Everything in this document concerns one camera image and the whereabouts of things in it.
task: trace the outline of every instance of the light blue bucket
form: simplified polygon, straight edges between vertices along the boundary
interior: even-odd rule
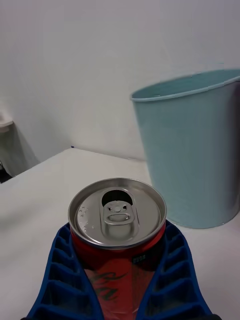
[[[240,70],[158,83],[131,100],[153,186],[168,218],[211,228],[240,209]]]

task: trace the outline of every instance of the tabletop surface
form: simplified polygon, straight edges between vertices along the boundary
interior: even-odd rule
[[[151,184],[144,161],[68,149],[0,184],[0,318],[20,320],[34,304],[53,239],[73,197],[87,185],[126,177]],[[222,320],[240,319],[240,214],[211,229],[179,227],[201,293]]]

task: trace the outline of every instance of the can top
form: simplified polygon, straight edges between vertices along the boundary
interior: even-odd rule
[[[128,178],[95,182],[80,191],[68,209],[72,231],[102,249],[126,249],[150,240],[166,220],[162,196]]]

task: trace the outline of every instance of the soda can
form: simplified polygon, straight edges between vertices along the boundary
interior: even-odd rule
[[[73,247],[104,319],[135,319],[164,251],[166,214],[154,188],[129,178],[95,182],[72,200]]]

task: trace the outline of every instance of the black lettering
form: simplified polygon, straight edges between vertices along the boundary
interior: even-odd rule
[[[112,288],[108,288],[108,287],[101,287],[101,288],[95,289],[96,294],[105,301],[115,300],[118,296],[117,295],[113,296],[113,295],[117,291],[118,291],[118,289],[112,289]]]
[[[102,282],[98,282],[99,285],[104,285],[108,283],[109,281],[119,280],[123,277],[125,277],[128,273],[124,273],[122,275],[116,276],[116,272],[105,272],[101,274],[97,274],[93,276],[90,281],[92,283],[97,282],[98,280],[102,280]]]

